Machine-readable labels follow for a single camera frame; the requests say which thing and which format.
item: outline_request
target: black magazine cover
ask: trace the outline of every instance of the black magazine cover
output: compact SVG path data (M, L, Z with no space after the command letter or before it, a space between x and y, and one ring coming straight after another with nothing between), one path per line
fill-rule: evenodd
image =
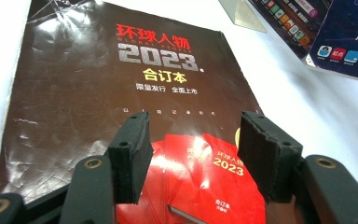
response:
M44 3L35 7L33 1L25 27L2 141L0 193L17 192L31 202L69 184L78 161L103 154L128 116L147 111L155 155L145 190L169 169L156 165L159 156L185 152L200 166L188 187L207 189L195 200L211 198L221 184L215 179L208 182L214 187L205 185L214 169L231 178L208 205L207 219L264 223L264 201L235 153L241 111L262 110L224 34L104 2ZM197 147L185 144L198 142L202 158ZM183 179L183 171L180 183L195 174L188 170ZM241 197L223 194L236 193L232 189L245 182L250 191L241 197L253 194L253 201L247 208L230 207ZM150 216L139 215L143 223L168 223L165 196L145 191L136 208L118 206L117 218L134 223L129 214L146 208L155 216L147 221ZM180 197L175 201L182 204Z

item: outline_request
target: glossy cover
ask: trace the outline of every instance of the glossy cover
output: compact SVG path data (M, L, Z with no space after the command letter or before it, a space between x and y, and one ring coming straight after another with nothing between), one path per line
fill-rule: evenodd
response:
M241 111L262 113L224 34L103 2L52 1L45 9L34 10L25 27L2 140L0 193L30 202L69 184L78 161L104 154L128 116L148 111L155 155L139 204L118 205L117 217L120 223L141 223L141 214L142 223L183 220L167 212L166 187L194 173L177 180L164 173L167 163L156 165L184 153L166 151L167 134L207 142L207 133L234 148ZM200 161L196 166L204 169ZM237 183L222 187L243 191ZM263 204L257 195L254 203ZM139 216L133 206L143 209ZM253 211L264 220L264 207Z
M310 57L316 67L358 79L358 0L333 1Z

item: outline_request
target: white surface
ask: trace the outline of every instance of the white surface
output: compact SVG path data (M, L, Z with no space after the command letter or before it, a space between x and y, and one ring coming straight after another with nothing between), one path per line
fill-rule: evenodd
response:
M109 2L222 31L265 115L304 146L303 156L332 157L358 180L358 80L309 69L261 17L267 34L234 25L218 0ZM0 137L29 3L0 7Z

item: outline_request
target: red magazine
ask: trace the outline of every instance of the red magazine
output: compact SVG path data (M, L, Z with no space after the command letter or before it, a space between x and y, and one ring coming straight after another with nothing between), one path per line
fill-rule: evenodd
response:
M167 135L165 152L183 170L167 172L168 206L199 223L265 223L264 200L237 148L209 134Z
M138 204L118 204L117 205L117 221L120 224L145 223L158 224L163 223L161 215L164 215L156 203L163 206L163 186L161 169L158 167L158 155L163 149L164 141L158 141L152 144L155 150L155 156L147 172L144 188Z

